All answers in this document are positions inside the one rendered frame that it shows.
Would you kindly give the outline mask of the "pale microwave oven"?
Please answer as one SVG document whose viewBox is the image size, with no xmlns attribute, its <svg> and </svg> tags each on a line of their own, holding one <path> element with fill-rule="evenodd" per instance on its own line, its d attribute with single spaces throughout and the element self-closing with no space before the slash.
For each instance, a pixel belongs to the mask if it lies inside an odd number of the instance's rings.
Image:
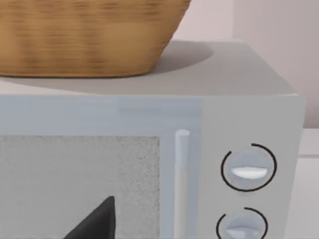
<svg viewBox="0 0 319 239">
<path fill-rule="evenodd" d="M 201 98 L 202 146 L 193 239 L 217 239 L 217 220 L 244 207 L 254 208 L 267 218 L 265 239 L 284 238 L 305 100 L 247 44 L 172 41 L 156 69 L 147 75 L 114 79 L 0 77 L 2 95 Z M 238 192 L 222 180 L 220 164 L 229 151 L 252 143 L 274 153 L 277 173 L 258 191 Z"/>
</svg>

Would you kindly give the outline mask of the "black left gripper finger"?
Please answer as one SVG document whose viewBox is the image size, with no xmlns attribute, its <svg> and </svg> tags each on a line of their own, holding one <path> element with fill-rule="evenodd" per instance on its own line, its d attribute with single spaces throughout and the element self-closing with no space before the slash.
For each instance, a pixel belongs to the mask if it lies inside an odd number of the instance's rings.
<svg viewBox="0 0 319 239">
<path fill-rule="evenodd" d="M 63 239 L 115 239 L 115 197 L 109 196 Z"/>
</svg>

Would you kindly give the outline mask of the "woven wicker basket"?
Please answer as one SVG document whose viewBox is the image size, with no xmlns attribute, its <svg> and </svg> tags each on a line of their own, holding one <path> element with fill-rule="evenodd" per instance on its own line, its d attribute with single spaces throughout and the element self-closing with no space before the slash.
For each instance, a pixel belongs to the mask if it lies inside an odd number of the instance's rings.
<svg viewBox="0 0 319 239">
<path fill-rule="evenodd" d="M 0 76 L 151 72 L 191 0 L 0 0 Z"/>
</svg>

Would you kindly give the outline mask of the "pale microwave door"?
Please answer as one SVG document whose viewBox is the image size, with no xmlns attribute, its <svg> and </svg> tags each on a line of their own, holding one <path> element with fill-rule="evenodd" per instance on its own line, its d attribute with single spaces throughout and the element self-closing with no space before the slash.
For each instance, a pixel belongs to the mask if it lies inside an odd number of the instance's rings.
<svg viewBox="0 0 319 239">
<path fill-rule="evenodd" d="M 109 196 L 116 239 L 174 239 L 179 129 L 190 132 L 193 239 L 202 116 L 199 97 L 0 96 L 0 239 L 63 239 Z"/>
</svg>

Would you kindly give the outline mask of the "pale round microwave knob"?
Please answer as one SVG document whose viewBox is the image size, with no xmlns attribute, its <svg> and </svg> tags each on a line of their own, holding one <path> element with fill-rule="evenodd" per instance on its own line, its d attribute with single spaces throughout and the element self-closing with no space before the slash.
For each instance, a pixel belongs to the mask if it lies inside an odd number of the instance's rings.
<svg viewBox="0 0 319 239">
<path fill-rule="evenodd" d="M 266 187 L 274 179 L 278 161 L 274 153 L 262 144 L 229 151 L 221 161 L 220 175 L 231 189 L 250 193 Z"/>
<path fill-rule="evenodd" d="M 265 239 L 268 230 L 267 218 L 250 207 L 223 214 L 215 226 L 217 239 Z"/>
</svg>

